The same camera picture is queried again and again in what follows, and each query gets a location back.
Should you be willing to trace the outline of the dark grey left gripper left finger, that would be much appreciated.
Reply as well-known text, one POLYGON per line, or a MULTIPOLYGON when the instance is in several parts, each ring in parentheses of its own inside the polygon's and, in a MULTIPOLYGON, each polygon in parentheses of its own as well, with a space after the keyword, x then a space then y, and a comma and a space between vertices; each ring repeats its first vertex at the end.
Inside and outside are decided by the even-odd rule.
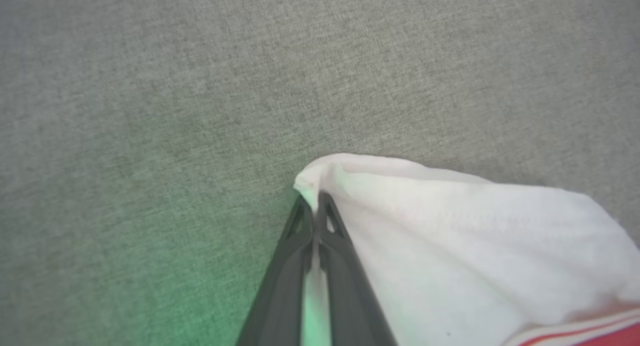
POLYGON ((301 346, 313 235, 313 211, 298 196, 235 346, 301 346))

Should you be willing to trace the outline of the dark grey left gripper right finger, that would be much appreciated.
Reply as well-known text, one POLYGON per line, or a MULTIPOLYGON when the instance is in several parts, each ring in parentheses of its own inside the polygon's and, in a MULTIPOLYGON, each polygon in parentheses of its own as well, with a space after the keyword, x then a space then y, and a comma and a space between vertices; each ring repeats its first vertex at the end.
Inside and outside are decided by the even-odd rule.
POLYGON ((332 346, 398 346, 338 206, 328 193, 318 195, 318 251, 332 346))

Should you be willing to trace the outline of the red and white basketball jersey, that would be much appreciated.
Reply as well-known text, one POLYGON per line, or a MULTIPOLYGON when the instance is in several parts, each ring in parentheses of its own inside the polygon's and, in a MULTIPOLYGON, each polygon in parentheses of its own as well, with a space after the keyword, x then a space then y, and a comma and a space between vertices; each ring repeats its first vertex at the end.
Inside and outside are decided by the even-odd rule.
POLYGON ((640 346, 640 249, 590 196, 336 153, 334 200, 398 346, 640 346))

